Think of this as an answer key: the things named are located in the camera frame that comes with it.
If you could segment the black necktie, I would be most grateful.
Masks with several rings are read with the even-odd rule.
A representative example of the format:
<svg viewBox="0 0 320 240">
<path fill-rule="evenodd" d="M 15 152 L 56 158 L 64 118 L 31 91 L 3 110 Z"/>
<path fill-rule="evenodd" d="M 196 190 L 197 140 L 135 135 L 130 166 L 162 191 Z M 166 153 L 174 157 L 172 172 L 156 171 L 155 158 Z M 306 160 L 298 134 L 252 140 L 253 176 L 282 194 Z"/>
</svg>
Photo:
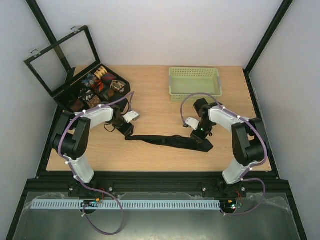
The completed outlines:
<svg viewBox="0 0 320 240">
<path fill-rule="evenodd" d="M 180 135 L 162 136 L 162 135 L 128 135 L 126 141 L 143 141 L 148 144 L 166 146 L 177 149 L 186 149 L 207 153 L 214 148 L 209 140 L 201 143 L 195 142 L 191 137 L 182 137 Z"/>
</svg>

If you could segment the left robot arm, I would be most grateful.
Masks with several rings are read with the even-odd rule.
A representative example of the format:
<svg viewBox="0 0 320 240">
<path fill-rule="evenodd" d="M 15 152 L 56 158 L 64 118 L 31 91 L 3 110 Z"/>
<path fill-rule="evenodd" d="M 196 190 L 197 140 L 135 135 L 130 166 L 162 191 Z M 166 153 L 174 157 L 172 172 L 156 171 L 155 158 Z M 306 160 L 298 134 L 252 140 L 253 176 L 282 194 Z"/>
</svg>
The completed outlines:
<svg viewBox="0 0 320 240">
<path fill-rule="evenodd" d="M 85 152 L 88 147 L 90 130 L 105 123 L 112 125 L 125 137 L 133 134 L 132 121 L 139 119 L 140 114 L 129 110 L 122 114 L 116 104 L 98 104 L 96 107 L 80 112 L 64 111 L 54 129 L 50 140 L 51 147 L 65 159 L 73 172 L 73 177 L 88 184 L 94 177 Z"/>
</svg>

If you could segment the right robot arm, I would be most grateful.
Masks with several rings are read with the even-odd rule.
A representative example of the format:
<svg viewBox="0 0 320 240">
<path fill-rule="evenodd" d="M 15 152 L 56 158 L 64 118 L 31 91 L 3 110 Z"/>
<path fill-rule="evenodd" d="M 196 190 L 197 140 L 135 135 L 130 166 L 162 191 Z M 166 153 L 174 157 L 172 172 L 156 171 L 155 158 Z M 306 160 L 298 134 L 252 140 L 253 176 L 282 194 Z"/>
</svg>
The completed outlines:
<svg viewBox="0 0 320 240">
<path fill-rule="evenodd" d="M 195 143 L 204 143 L 216 125 L 231 132 L 234 158 L 222 172 L 224 180 L 218 183 L 218 191 L 229 196 L 236 189 L 235 183 L 242 181 L 253 167 L 264 164 L 268 158 L 262 120 L 237 115 L 219 103 L 209 104 L 205 98 L 196 100 L 193 106 L 200 121 L 189 117 L 185 124 L 193 129 L 190 136 Z"/>
</svg>

